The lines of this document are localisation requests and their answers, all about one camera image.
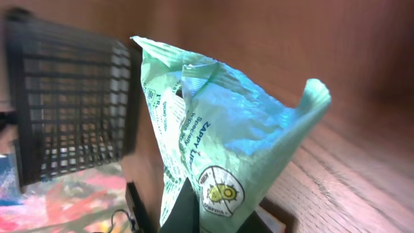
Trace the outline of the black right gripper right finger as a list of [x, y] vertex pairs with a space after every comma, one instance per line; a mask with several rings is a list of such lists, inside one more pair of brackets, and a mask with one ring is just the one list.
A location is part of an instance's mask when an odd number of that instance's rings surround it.
[[274, 218], [264, 209], [256, 209], [242, 224], [237, 233], [273, 233]]

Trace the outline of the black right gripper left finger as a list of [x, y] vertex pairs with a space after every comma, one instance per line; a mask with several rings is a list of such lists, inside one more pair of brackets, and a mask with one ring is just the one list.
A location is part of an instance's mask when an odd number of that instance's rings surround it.
[[186, 179], [171, 214], [159, 233], [199, 233], [199, 200], [189, 179]]

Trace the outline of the teal wet wipes pack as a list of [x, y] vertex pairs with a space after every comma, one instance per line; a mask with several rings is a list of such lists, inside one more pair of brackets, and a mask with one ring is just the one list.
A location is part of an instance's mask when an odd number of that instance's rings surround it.
[[140, 36], [140, 80], [164, 164], [160, 225], [174, 215], [184, 183], [199, 201], [201, 232], [236, 232], [256, 209], [331, 104], [307, 80], [289, 108], [241, 71]]

